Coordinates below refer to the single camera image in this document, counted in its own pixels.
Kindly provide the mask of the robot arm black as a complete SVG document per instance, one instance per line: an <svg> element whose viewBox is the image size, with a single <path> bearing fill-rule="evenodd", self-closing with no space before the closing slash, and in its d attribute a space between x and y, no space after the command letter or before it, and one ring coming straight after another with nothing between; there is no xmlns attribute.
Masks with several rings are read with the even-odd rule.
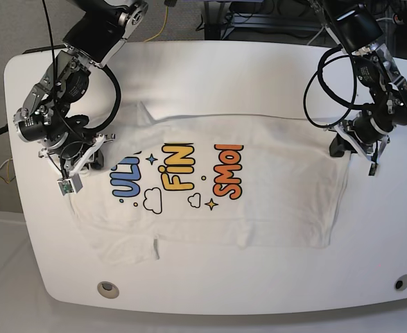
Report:
<svg viewBox="0 0 407 333"><path fill-rule="evenodd" d="M51 65L13 117L24 142L39 142L49 159L57 155L55 168L62 180L74 177L85 167L103 167L103 131L114 120L121 103L120 85L107 62L127 42L148 9L146 1L72 4L84 15L63 38L66 50L51 54ZM102 70L115 89L110 114L92 128L87 125L87 116L68 115L71 105L84 97L89 87L91 66Z"/></svg>
<svg viewBox="0 0 407 333"><path fill-rule="evenodd" d="M372 13L360 1L311 1L322 27L336 42L321 57L313 80L329 98L346 111L337 121L311 125L336 136L329 145L331 157L346 152L366 157L373 165L397 126L407 126L407 80L401 75L387 46L378 42L383 31ZM326 83L324 68L343 52L352 66L353 84L368 88L371 103L357 104L356 92L350 101L339 97Z"/></svg>

